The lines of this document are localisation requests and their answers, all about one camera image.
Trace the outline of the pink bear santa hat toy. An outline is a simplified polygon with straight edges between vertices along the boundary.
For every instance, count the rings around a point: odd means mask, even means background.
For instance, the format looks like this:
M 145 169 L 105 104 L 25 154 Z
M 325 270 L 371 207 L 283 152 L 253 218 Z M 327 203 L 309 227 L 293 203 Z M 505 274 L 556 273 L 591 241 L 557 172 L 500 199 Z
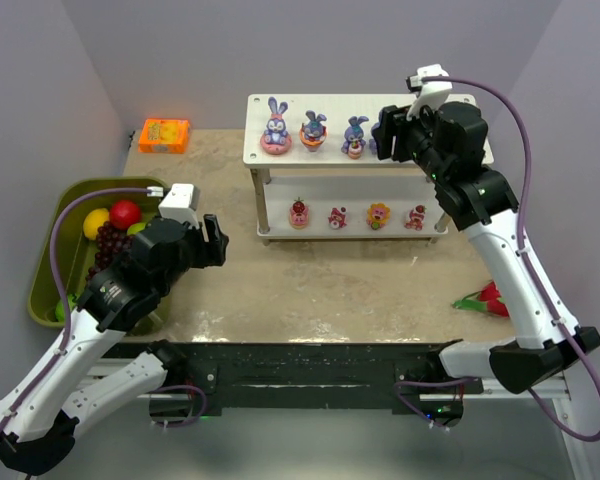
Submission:
M 328 216 L 329 227 L 333 230 L 340 230 L 347 226 L 347 209 L 345 207 L 333 207 Z

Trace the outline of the purple bunny large donut toy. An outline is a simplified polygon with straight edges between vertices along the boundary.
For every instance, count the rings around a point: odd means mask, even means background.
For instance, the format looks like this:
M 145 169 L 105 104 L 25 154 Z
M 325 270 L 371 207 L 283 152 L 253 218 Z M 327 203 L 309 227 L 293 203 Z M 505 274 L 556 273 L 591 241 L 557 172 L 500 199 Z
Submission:
M 260 137 L 260 146 L 270 155 L 283 155 L 292 146 L 292 139 L 284 119 L 288 103 L 286 101 L 279 102 L 274 96 L 270 96 L 267 104 L 271 115 Z

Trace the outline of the pink bear cake toy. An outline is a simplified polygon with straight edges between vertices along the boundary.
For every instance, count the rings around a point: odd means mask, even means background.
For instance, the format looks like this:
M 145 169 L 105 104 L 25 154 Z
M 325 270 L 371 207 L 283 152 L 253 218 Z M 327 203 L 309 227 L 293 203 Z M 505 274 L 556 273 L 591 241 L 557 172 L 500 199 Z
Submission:
M 416 205 L 405 216 L 404 227 L 415 231 L 421 231 L 424 227 L 426 207 L 422 204 Z

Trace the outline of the pink bear sunflower toy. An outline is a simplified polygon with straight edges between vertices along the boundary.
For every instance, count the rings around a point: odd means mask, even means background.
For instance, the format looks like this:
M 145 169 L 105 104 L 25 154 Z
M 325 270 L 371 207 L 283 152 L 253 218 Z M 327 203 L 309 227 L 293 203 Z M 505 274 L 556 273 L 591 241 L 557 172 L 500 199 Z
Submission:
M 384 228 L 391 217 L 391 209 L 384 203 L 372 203 L 367 209 L 367 225 L 374 231 Z

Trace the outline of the pink bear strawberry donut toy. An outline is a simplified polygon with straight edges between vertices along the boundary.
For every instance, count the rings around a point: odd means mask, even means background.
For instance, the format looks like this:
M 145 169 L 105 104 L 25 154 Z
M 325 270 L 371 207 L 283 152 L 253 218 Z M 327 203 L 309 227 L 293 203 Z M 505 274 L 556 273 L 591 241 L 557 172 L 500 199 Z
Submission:
M 306 202 L 297 198 L 289 208 L 289 224 L 294 229 L 304 229 L 309 225 L 310 209 Z

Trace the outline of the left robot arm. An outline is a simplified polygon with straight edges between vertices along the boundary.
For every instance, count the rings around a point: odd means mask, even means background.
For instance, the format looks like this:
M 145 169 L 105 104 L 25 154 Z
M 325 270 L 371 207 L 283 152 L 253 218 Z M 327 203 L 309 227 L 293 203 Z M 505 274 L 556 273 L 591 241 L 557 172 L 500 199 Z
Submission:
M 192 268 L 224 264 L 229 238 L 216 216 L 180 223 L 156 217 L 129 249 L 96 274 L 65 322 L 63 333 L 29 374 L 0 400 L 0 460 L 9 469 L 42 475 L 62 462 L 76 440 L 139 395 L 168 390 L 185 357 L 166 341 L 150 344 L 118 372 L 88 386 L 90 368 Z

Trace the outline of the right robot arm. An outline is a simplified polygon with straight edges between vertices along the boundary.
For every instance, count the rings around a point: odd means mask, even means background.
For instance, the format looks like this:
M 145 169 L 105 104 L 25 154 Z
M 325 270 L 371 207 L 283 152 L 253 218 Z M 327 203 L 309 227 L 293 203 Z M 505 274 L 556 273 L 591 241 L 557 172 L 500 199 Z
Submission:
M 414 116 L 387 106 L 372 131 L 379 159 L 413 161 L 432 181 L 444 213 L 482 258 L 504 299 L 515 337 L 480 346 L 460 341 L 439 353 L 450 377 L 494 378 L 519 394 L 600 346 L 559 297 L 520 226 L 522 206 L 500 172 L 484 164 L 488 125 L 478 107 L 449 102 Z

